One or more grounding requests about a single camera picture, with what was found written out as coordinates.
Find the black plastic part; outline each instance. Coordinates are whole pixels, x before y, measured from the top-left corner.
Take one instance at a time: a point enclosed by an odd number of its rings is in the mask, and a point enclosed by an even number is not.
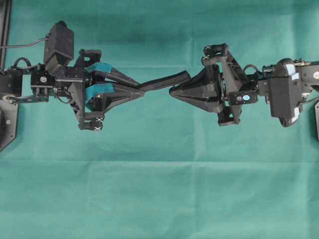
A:
[[[160,79],[156,79],[156,80],[152,80],[152,81],[148,81],[143,84],[140,84],[138,86],[138,89],[144,92],[155,91],[155,90],[163,89],[169,86],[185,83],[187,81],[190,81],[190,79],[191,78],[189,73],[187,71],[182,71],[172,76],[167,76],[164,78],[160,78]]]
[[[294,79],[290,75],[287,65],[294,67],[291,59],[284,59],[278,62],[274,73],[268,80],[271,116],[282,119],[294,118],[295,108],[302,101],[301,80],[299,77]]]
[[[104,76],[110,80],[116,81],[120,84],[123,84],[125,86],[131,86],[131,87],[136,87],[139,86],[140,84],[133,80],[132,78],[126,76],[125,74],[123,74],[122,72],[118,71],[117,69],[115,69],[114,67],[112,67],[111,72],[110,73],[105,73],[105,72],[95,72],[95,74],[100,75],[100,76]]]
[[[16,136],[18,104],[0,101],[0,151],[2,151]]]
[[[21,96],[22,72],[8,69],[6,75],[0,75],[0,100],[3,96]]]
[[[55,76],[74,56],[74,33],[65,22],[58,22],[51,28],[44,47],[44,64],[50,75]]]
[[[228,94],[229,104],[235,105],[245,105],[252,104],[258,101],[258,97],[253,91],[238,91]]]
[[[224,109],[220,84],[219,67],[211,65],[190,81],[170,88],[169,94],[207,112],[219,113]]]

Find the white sticker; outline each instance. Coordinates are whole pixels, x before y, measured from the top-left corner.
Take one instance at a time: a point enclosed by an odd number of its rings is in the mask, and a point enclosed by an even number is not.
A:
[[[314,72],[314,78],[315,78],[316,80],[319,79],[319,71]]]

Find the bolt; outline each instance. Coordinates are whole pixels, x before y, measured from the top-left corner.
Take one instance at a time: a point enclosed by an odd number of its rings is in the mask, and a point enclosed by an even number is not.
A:
[[[47,81],[47,78],[46,78],[45,76],[41,76],[41,77],[40,77],[40,81],[41,81],[42,83],[45,83],[45,82]]]

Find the green backdrop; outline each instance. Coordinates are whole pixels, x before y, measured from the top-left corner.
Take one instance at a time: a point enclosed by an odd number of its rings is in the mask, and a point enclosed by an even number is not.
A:
[[[208,44],[245,66],[319,60],[316,0],[13,0],[8,43],[64,20],[75,52],[139,82],[201,69]],[[6,66],[43,61],[43,43],[9,49]],[[29,78],[23,92],[30,94]],[[17,139],[0,153],[2,239],[315,239],[319,142],[312,105],[283,128],[260,98],[239,125],[168,89],[112,109],[80,131],[68,105],[21,105]]]

